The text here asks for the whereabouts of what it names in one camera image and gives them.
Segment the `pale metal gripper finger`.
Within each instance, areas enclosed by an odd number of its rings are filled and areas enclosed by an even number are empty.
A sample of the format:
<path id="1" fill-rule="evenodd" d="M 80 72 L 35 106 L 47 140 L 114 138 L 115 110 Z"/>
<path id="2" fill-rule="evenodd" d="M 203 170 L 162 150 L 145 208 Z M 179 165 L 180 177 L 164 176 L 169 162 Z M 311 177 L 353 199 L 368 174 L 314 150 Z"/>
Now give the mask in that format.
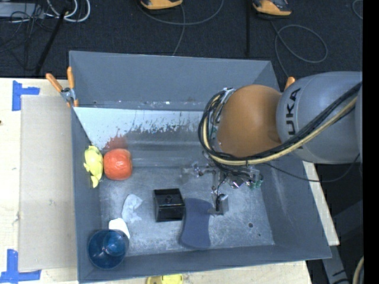
<path id="1" fill-rule="evenodd" d="M 189 166 L 184 166 L 181 168 L 181 175 L 192 176 L 195 178 L 200 178 L 207 173 L 214 172 L 214 168 L 209 164 L 199 164 L 199 162 L 193 162 Z"/>
<path id="2" fill-rule="evenodd" d="M 211 215 L 224 215 L 229 211 L 229 197 L 221 191 L 219 186 L 213 189 L 212 200 Z"/>

